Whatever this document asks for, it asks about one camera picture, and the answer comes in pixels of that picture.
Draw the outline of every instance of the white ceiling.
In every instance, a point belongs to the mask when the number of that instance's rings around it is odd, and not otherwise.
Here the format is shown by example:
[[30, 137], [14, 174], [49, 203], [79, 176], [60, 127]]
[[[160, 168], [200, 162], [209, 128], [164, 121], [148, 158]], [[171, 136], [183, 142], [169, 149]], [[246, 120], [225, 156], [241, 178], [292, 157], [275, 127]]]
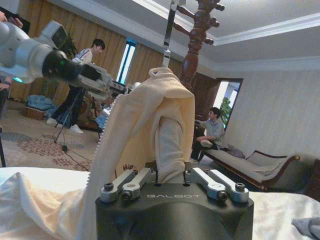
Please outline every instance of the white ceiling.
[[[169, 8], [171, 0], [154, 0]], [[211, 16], [220, 22], [220, 27], [209, 30], [215, 37], [222, 37], [266, 25], [320, 13], [320, 0], [221, 0], [224, 11], [213, 10]], [[192, 13], [198, 9], [196, 0], [186, 0], [185, 7]], [[190, 17], [178, 13], [191, 21]]]
[[[50, 0], [94, 22], [161, 50], [171, 0]], [[299, 59], [320, 56], [320, 0], [221, 0], [213, 10], [220, 22], [209, 30], [215, 45], [203, 44], [199, 63]], [[186, 0], [197, 10], [198, 2]], [[175, 21], [190, 30], [193, 19], [177, 13]], [[189, 37], [172, 31], [171, 51], [182, 59]]]

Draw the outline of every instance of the gray hoodie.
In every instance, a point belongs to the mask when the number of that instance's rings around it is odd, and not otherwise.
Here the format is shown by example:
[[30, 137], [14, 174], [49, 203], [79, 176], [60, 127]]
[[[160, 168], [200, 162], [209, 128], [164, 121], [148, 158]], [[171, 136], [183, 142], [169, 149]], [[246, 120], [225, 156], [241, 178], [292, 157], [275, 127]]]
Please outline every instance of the gray hoodie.
[[208, 137], [215, 137], [213, 142], [216, 144], [218, 149], [221, 149], [225, 136], [225, 126], [221, 117], [218, 117], [215, 121], [211, 119], [207, 121], [200, 121], [200, 126], [206, 129], [206, 135]]

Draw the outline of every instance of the black pants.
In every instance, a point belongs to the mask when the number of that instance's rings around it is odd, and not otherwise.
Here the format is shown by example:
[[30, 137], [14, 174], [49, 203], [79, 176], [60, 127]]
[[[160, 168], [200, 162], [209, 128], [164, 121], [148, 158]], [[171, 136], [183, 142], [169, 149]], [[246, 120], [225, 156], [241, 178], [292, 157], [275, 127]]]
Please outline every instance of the black pants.
[[85, 95], [85, 90], [82, 87], [74, 87], [71, 85], [69, 85], [69, 87], [70, 87], [70, 91], [68, 93], [68, 96], [66, 97], [65, 101], [61, 104], [61, 106], [54, 112], [54, 114], [52, 115], [52, 118], [57, 119], [57, 117], [64, 114], [71, 107], [76, 96], [79, 94], [71, 110], [70, 124], [71, 126], [73, 126], [77, 123], [80, 109], [82, 106], [82, 101]]
[[0, 119], [3, 115], [3, 110], [4, 110], [5, 103], [8, 99], [8, 95], [9, 95], [8, 89], [2, 89], [0, 91]]
[[210, 142], [212, 143], [211, 147], [204, 147], [204, 146], [201, 146], [201, 143], [199, 141], [195, 141], [193, 149], [192, 149], [192, 153], [191, 153], [191, 158], [195, 159], [195, 160], [198, 160], [199, 153], [200, 153], [201, 149], [218, 150], [217, 145], [213, 141], [210, 141]]

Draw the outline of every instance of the metal gripper jaw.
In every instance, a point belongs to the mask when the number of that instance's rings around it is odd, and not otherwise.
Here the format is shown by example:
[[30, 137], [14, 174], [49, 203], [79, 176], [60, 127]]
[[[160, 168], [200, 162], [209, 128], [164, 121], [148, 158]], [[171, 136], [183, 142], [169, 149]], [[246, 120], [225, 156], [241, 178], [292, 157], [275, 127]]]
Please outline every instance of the metal gripper jaw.
[[209, 177], [213, 180], [221, 183], [225, 186], [226, 192], [230, 198], [238, 203], [246, 203], [249, 200], [249, 190], [243, 183], [235, 183], [231, 179], [227, 178], [218, 170], [210, 170], [208, 172]]
[[246, 203], [249, 200], [249, 190], [243, 183], [235, 183], [218, 170], [202, 171], [195, 167], [186, 171], [187, 182], [200, 184], [206, 189], [208, 197], [218, 201], [225, 201], [228, 196], [237, 203]]
[[140, 197], [141, 188], [145, 183], [155, 183], [156, 173], [151, 169], [144, 167], [130, 182], [122, 186], [122, 199], [131, 201]]
[[100, 199], [104, 203], [112, 203], [118, 199], [122, 186], [130, 182], [135, 177], [133, 170], [126, 170], [118, 176], [112, 183], [106, 183], [100, 192]]
[[144, 167], [137, 175], [134, 170], [126, 170], [112, 183], [106, 183], [101, 188], [100, 200], [112, 203], [118, 199], [120, 193], [124, 201], [136, 199], [145, 183], [156, 183], [156, 172], [151, 168]]
[[223, 184], [214, 181], [199, 167], [191, 168], [185, 173], [185, 179], [192, 184], [200, 184], [206, 189], [209, 198], [225, 201], [228, 199], [226, 188]]

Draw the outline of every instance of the wooden coat rack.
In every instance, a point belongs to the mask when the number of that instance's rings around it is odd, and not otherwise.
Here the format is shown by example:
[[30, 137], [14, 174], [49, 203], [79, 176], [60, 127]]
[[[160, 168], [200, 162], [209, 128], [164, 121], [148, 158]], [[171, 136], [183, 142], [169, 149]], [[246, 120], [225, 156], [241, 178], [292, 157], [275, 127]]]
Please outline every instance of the wooden coat rack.
[[210, 16], [210, 12], [213, 9], [223, 11], [225, 6], [219, 4], [220, 0], [196, 0], [198, 2], [198, 9], [193, 14], [185, 7], [177, 6], [177, 10], [193, 18], [194, 25], [191, 31], [186, 30], [181, 25], [173, 23], [173, 27], [189, 36], [190, 41], [188, 44], [188, 53], [183, 60], [181, 83], [188, 89], [192, 90], [191, 81], [196, 75], [198, 68], [198, 55], [202, 47], [202, 43], [212, 45], [214, 41], [207, 38], [207, 30], [211, 27], [219, 27], [219, 22], [215, 17]]

